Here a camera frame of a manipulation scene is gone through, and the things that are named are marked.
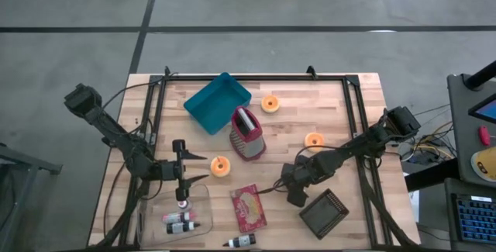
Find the wooden table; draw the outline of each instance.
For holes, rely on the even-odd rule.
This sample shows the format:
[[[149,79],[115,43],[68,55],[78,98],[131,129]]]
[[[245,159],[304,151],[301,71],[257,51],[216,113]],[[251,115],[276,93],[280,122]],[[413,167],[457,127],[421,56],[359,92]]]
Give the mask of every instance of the wooden table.
[[[358,75],[368,122],[374,124],[382,115],[385,107],[379,76],[375,73]],[[146,83],[148,80],[148,74],[132,74],[129,76],[128,86]],[[230,124],[214,136],[210,136],[184,110],[184,102],[203,88],[207,84],[206,81],[167,83],[156,158],[174,160],[175,154],[172,153],[171,141],[185,139],[187,148],[192,153],[208,158],[218,155],[228,157],[231,160],[232,171],[226,178],[210,176],[199,182],[207,185],[211,196],[213,228],[210,233],[143,248],[222,249],[222,244],[228,239],[240,235],[233,204],[229,197],[230,190],[241,188],[255,181],[259,189],[271,187],[279,178],[282,164],[292,162],[295,154],[303,147],[303,140],[307,133],[322,133],[325,136],[325,143],[331,146],[339,146],[350,140],[350,128],[341,83],[336,81],[247,81],[241,83],[252,94],[248,109],[260,121],[267,144],[267,151],[258,161],[245,162],[236,155],[228,138]],[[361,127],[354,92],[353,89],[350,90],[352,90],[357,126]],[[281,108],[274,114],[266,114],[260,107],[261,99],[269,94],[276,95],[281,102]],[[133,129],[141,120],[145,95],[146,87],[126,91],[119,117],[119,123],[125,129]],[[90,244],[97,243],[103,236],[102,222],[105,203],[112,181],[121,165],[122,154],[117,149],[112,150],[91,230]],[[186,165],[187,177],[209,174],[210,160],[187,161]],[[383,156],[379,173],[387,209],[407,235],[419,243],[419,235],[398,158],[394,155]],[[107,230],[118,219],[124,208],[129,178],[129,172],[124,170],[117,181],[109,205]],[[154,193],[157,186],[158,182],[154,182],[150,193]],[[176,187],[176,182],[164,182],[162,192],[174,190]],[[347,160],[332,178],[308,188],[307,194],[310,197],[307,204],[326,188],[330,188],[350,210],[350,214],[329,235],[320,241],[317,240],[299,218],[298,213],[301,209],[286,202],[284,193],[273,192],[260,196],[268,224],[257,231],[257,244],[253,247],[260,249],[370,247],[355,160]],[[381,227],[375,209],[374,221],[381,243]],[[129,233],[134,233],[133,228],[129,230]]]

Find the blue plastic bin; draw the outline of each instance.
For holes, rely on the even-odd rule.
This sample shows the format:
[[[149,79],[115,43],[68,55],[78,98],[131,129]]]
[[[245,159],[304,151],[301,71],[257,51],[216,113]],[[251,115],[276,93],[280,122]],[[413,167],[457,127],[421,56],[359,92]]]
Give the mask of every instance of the blue plastic bin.
[[[251,94],[231,75],[222,73],[184,103],[184,108],[213,135],[230,120],[237,106],[248,106]]]

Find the gray floor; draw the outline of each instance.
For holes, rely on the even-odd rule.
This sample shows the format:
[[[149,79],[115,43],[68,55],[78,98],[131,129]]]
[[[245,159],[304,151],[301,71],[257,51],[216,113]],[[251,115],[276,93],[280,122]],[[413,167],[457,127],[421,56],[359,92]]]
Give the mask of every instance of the gray floor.
[[[147,0],[0,0],[0,27],[140,26]],[[470,26],[496,22],[495,0],[157,0],[151,26]],[[41,175],[16,250],[84,247],[108,148],[64,107],[79,82],[107,99],[126,83],[137,33],[0,33],[0,142],[64,164]],[[446,76],[494,60],[495,32],[148,34],[139,73],[379,72],[389,107],[449,102]],[[120,99],[108,110],[117,116]],[[436,114],[419,116],[420,123]],[[450,120],[445,112],[423,133]],[[421,223],[447,230],[438,199],[421,195]],[[433,238],[422,234],[422,241]]]

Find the cheese grater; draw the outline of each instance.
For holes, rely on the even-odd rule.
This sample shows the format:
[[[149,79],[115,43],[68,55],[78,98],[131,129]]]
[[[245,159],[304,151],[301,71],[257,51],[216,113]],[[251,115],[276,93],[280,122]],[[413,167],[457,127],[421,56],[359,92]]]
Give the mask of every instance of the cheese grater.
[[[260,158],[266,147],[262,127],[253,113],[239,106],[232,114],[231,124],[229,139],[238,155],[245,161]]]

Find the blue keyboard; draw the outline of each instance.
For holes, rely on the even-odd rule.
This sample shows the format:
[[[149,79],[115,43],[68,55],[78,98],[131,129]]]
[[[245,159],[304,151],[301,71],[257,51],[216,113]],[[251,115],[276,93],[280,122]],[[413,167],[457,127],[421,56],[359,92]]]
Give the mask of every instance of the blue keyboard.
[[[496,244],[496,203],[457,198],[462,240]]]

